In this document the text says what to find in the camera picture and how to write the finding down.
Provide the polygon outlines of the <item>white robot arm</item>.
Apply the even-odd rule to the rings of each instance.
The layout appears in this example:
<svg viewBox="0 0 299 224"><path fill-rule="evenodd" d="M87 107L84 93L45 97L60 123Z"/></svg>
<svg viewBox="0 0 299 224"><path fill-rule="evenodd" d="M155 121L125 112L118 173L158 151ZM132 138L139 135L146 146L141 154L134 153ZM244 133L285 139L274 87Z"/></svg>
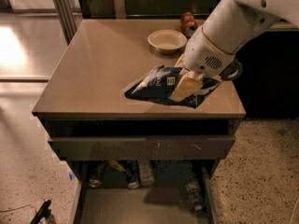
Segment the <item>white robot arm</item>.
<svg viewBox="0 0 299 224"><path fill-rule="evenodd" d="M179 58L182 70L170 99L180 102L196 94L206 77L240 76L235 54L279 20L298 26L299 0L221 0Z"/></svg>

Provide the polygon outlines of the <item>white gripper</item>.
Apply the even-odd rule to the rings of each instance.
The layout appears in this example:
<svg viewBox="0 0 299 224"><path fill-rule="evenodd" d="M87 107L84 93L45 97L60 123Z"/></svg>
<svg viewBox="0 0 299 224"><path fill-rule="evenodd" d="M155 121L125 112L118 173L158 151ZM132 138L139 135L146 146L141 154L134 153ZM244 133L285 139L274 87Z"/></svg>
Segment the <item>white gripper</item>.
<svg viewBox="0 0 299 224"><path fill-rule="evenodd" d="M175 64L175 67L184 66L193 72L184 74L169 96L175 102L181 102L199 91L203 87L204 75L220 76L222 80L234 80L243 72L243 66L235 55L222 51L214 45L204 33L202 26L189 39L184 54L180 55Z"/></svg>

